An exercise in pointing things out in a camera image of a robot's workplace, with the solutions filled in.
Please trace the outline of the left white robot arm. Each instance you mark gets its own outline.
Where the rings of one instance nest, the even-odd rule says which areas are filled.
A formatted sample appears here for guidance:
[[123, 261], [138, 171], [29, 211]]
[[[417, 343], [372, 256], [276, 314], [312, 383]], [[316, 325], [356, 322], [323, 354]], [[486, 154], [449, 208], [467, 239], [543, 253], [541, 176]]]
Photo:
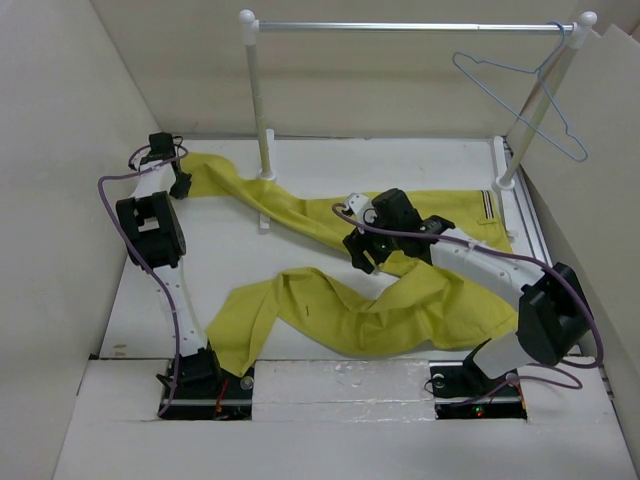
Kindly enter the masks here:
[[167, 319], [176, 357], [158, 379], [168, 396], [204, 400], [216, 396], [223, 373], [196, 319], [185, 284], [186, 239], [173, 202], [184, 199], [191, 175], [180, 165], [179, 138], [166, 132], [148, 137], [145, 154], [130, 168], [140, 175], [134, 192], [115, 204], [116, 217], [132, 262], [151, 272]]

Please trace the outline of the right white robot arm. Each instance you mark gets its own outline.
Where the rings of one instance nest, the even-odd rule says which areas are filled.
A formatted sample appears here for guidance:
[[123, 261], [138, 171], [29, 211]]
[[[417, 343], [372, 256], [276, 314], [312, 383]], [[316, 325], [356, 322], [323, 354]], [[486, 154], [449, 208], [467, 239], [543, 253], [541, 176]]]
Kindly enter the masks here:
[[480, 343], [463, 360], [457, 381], [466, 396], [507, 385], [523, 366], [554, 368], [586, 333], [597, 331], [569, 266], [486, 246], [450, 220], [421, 216], [400, 189], [373, 199], [353, 193], [332, 211], [353, 227], [343, 244], [354, 268], [370, 274], [401, 252], [485, 288], [514, 309], [515, 328]]

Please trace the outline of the yellow trousers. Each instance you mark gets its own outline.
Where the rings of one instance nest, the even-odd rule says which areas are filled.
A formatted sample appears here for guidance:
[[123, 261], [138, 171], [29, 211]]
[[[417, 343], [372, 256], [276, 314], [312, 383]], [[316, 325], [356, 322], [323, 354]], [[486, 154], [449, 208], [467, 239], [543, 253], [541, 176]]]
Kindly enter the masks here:
[[[263, 179], [242, 178], [221, 156], [191, 153], [190, 197], [234, 197], [281, 225], [344, 252], [350, 226], [331, 210], [335, 199], [302, 199]], [[244, 374], [257, 360], [277, 320], [342, 355], [403, 354], [430, 341], [437, 348], [471, 348], [517, 324], [516, 313], [485, 288], [393, 253], [381, 267], [395, 277], [370, 300], [313, 267], [231, 291], [205, 334], [221, 367]]]

